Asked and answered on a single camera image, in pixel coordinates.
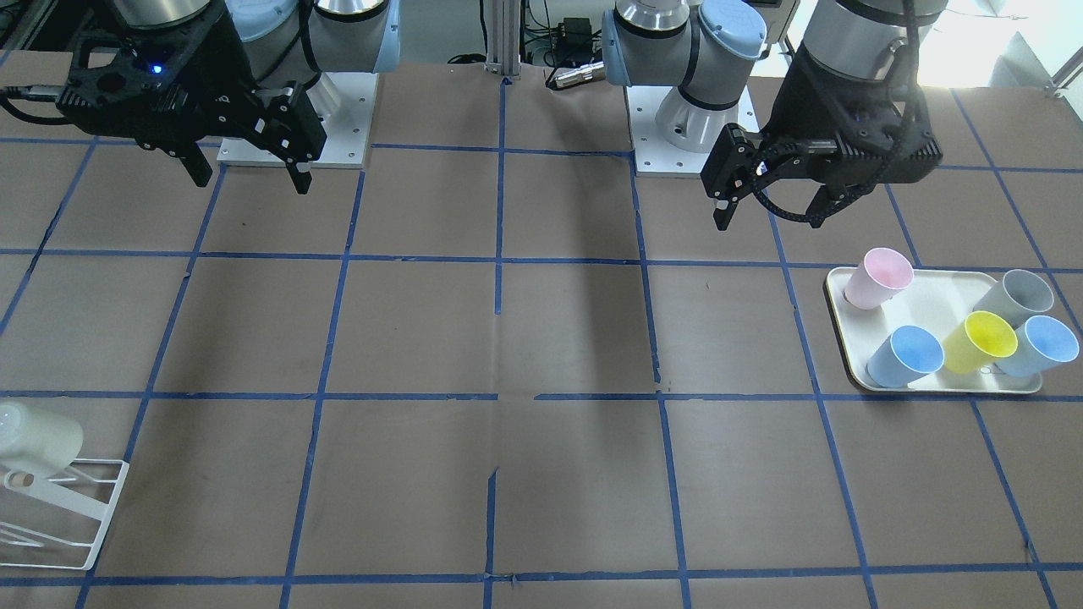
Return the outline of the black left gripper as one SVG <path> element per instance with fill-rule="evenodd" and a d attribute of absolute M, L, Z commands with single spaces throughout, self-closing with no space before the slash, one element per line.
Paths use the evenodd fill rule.
<path fill-rule="evenodd" d="M 714 222 L 730 226 L 735 197 L 751 195 L 755 158 L 764 154 L 768 173 L 812 178 L 820 186 L 808 205 L 807 223 L 823 225 L 851 204 L 849 189 L 860 184 L 915 184 L 943 161 L 923 92 L 917 93 L 915 124 L 904 124 L 897 103 L 910 79 L 908 47 L 896 51 L 901 64 L 885 80 L 852 80 L 798 47 L 775 96 L 771 116 L 758 135 L 729 124 L 701 170 L 701 184 L 716 197 Z"/>

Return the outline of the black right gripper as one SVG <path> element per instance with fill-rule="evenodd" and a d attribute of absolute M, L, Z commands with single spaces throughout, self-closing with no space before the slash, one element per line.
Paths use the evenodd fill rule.
<path fill-rule="evenodd" d="M 258 85 L 223 1 L 93 1 L 57 109 L 87 134 L 175 155 L 194 185 L 213 170 L 196 145 L 240 138 L 280 161 L 306 195 L 327 135 L 297 81 Z"/>

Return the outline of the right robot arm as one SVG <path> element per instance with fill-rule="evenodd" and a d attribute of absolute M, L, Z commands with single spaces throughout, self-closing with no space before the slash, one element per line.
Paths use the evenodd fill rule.
<path fill-rule="evenodd" d="M 242 139 L 285 165 L 306 194 L 330 116 L 314 93 L 331 73 L 399 64 L 394 1 L 97 1 L 52 96 L 86 134 L 177 158 L 212 177 L 208 137 Z"/>

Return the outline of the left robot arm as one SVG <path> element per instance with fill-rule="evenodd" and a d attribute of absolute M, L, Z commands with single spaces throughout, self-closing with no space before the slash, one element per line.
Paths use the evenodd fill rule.
<path fill-rule="evenodd" d="M 880 184 L 916 184 L 943 161 L 918 85 L 919 47 L 943 1 L 820 1 L 765 127 L 736 124 L 767 24 L 743 1 L 618 1 L 603 17 L 611 85 L 666 86 L 657 126 L 706 155 L 700 172 L 730 225 L 753 196 L 821 226 Z"/>

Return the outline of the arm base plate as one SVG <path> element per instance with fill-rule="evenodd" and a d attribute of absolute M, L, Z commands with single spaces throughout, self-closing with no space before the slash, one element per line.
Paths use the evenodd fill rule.
<path fill-rule="evenodd" d="M 309 91 L 327 141 L 312 168 L 361 169 L 366 161 L 379 74 L 331 72 Z"/>
<path fill-rule="evenodd" d="M 727 109 L 697 107 L 677 86 L 626 86 L 625 95 L 635 166 L 642 176 L 699 178 L 723 127 L 759 130 L 747 86 Z"/>

